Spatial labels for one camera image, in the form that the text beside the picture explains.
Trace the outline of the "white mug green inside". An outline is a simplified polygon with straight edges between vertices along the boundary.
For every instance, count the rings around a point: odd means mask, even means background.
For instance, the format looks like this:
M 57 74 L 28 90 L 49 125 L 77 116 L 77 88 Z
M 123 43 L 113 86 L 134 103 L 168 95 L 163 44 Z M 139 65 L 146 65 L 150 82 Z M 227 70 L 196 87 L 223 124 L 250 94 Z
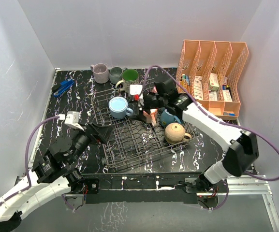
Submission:
M 126 69 L 122 74 L 122 79 L 116 83 L 116 88 L 122 85 L 125 92 L 129 92 L 130 85 L 139 84 L 139 73 L 135 69 Z

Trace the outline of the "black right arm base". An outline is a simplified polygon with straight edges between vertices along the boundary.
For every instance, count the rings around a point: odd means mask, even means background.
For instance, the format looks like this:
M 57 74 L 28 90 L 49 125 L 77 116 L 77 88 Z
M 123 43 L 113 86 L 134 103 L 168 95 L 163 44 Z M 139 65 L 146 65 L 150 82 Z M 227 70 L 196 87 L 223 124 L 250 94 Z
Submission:
M 217 184 L 211 184 L 203 175 L 198 177 L 186 177 L 180 181 L 179 184 L 186 193 L 198 193 L 204 194 L 208 198 L 216 197 L 220 190 L 226 190 L 223 187 L 223 182 L 220 181 Z

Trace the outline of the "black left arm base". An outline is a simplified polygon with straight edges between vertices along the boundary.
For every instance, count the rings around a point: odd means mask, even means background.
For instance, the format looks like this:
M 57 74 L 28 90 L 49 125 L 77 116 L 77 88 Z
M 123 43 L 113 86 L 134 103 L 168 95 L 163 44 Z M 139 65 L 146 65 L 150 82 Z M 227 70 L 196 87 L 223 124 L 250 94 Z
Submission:
M 99 192 L 100 181 L 97 178 L 84 177 L 77 169 L 65 175 L 71 193 L 97 194 Z

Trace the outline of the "aluminium frame rail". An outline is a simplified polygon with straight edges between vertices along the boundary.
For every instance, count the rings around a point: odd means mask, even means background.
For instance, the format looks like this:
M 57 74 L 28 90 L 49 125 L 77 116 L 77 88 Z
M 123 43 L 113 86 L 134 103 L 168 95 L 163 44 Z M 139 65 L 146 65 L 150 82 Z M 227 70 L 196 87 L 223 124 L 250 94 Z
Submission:
M 14 231 L 274 231 L 279 218 L 269 183 L 230 177 L 216 197 L 186 193 L 180 181 L 195 173 L 86 174 L 97 194 L 68 192 L 22 219 Z

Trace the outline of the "blue stapler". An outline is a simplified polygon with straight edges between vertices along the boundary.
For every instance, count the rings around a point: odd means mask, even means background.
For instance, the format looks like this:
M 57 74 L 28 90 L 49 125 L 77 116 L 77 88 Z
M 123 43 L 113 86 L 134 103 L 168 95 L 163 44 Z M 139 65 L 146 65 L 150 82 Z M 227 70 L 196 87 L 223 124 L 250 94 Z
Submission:
M 56 85 L 54 85 L 52 88 L 51 88 L 51 91 L 53 93 L 53 96 L 54 97 L 59 97 L 61 95 L 63 95 L 65 92 L 67 92 L 70 87 L 72 87 L 73 85 L 75 84 L 74 80 L 73 79 L 67 79 L 67 80 L 64 80 L 62 81 L 61 83 L 58 83 Z

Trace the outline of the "teal floral mug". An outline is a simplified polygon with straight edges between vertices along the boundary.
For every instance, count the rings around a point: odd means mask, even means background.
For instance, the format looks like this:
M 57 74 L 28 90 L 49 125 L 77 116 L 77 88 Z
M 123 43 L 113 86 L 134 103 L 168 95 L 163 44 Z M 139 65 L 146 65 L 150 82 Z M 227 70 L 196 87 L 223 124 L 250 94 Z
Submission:
M 165 109 L 160 116 L 160 124 L 166 128 L 171 123 L 182 124 L 181 120 L 177 116 L 172 115 L 167 111 L 167 109 Z

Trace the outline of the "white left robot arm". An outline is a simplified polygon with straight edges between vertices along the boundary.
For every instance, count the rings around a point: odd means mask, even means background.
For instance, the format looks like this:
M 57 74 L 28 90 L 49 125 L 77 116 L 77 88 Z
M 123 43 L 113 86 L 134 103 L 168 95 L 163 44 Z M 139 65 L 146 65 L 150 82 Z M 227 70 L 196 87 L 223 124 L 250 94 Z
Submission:
M 0 197 L 0 232 L 11 232 L 22 219 L 52 199 L 79 193 L 84 180 L 75 164 L 89 145 L 108 142 L 113 127 L 90 123 L 72 137 L 59 137 L 27 175 Z

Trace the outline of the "light blue mug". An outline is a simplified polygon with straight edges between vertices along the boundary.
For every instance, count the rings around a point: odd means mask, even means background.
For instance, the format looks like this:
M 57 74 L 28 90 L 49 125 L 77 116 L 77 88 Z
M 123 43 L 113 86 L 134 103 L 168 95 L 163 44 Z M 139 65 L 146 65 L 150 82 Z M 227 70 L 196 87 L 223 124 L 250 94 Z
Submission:
M 110 114 L 115 119 L 123 119 L 126 116 L 133 116 L 133 109 L 128 107 L 128 102 L 123 97 L 113 97 L 108 104 Z

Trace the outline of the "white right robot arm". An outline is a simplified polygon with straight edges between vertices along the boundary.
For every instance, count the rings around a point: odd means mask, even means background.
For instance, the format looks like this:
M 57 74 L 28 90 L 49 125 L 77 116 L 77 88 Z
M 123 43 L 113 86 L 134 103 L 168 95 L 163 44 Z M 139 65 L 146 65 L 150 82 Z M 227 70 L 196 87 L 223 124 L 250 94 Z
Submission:
M 179 93 L 172 80 L 156 82 L 156 93 L 143 91 L 139 95 L 142 109 L 165 108 L 184 122 L 191 123 L 218 143 L 225 157 L 210 165 L 195 180 L 198 190 L 207 192 L 218 182 L 230 177 L 240 177 L 258 158 L 256 135 L 227 124 L 203 108 L 190 94 Z

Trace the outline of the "orange plastic file organizer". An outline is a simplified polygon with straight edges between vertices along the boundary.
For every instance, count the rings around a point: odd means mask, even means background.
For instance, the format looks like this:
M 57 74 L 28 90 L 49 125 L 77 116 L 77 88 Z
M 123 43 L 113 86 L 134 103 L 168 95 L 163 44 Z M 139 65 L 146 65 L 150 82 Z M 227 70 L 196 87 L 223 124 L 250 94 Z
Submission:
M 241 106 L 237 84 L 248 55 L 245 42 L 184 40 L 176 72 L 178 91 L 186 89 L 215 116 L 236 120 Z

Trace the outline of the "peach pink speckled mug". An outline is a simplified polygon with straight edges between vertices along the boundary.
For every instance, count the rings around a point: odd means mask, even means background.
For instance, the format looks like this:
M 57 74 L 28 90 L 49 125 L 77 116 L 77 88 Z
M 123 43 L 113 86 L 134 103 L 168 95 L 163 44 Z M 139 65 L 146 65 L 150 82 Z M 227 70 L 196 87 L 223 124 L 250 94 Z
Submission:
M 157 126 L 157 112 L 158 109 L 151 109 L 149 114 L 146 111 L 144 111 L 143 114 L 146 117 L 146 123 L 150 123 L 154 127 Z

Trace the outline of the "lilac mug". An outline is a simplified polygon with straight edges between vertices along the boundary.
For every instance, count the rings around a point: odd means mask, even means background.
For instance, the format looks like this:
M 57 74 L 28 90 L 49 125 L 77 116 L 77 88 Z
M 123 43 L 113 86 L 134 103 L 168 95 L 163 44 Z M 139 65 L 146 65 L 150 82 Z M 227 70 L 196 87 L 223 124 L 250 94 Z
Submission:
M 98 84 L 104 84 L 109 81 L 109 70 L 108 67 L 103 63 L 90 66 L 94 80 Z

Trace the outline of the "tan brown mug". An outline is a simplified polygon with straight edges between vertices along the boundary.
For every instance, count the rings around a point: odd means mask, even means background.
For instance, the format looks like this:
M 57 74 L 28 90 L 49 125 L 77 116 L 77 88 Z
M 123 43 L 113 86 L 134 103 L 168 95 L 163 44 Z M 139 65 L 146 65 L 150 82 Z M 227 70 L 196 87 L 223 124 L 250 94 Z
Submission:
M 175 145 L 191 140 L 192 136 L 189 133 L 186 133 L 181 124 L 170 123 L 165 128 L 165 139 L 169 144 Z

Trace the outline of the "dark grey-green mug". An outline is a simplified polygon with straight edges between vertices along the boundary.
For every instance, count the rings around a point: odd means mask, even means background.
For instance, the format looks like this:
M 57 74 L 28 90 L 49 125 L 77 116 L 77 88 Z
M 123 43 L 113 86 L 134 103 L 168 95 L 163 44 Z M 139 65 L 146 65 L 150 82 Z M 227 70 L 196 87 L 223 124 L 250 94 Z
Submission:
M 113 67 L 109 72 L 110 82 L 112 84 L 116 84 L 118 81 L 120 81 L 125 70 L 127 70 L 127 68 Z

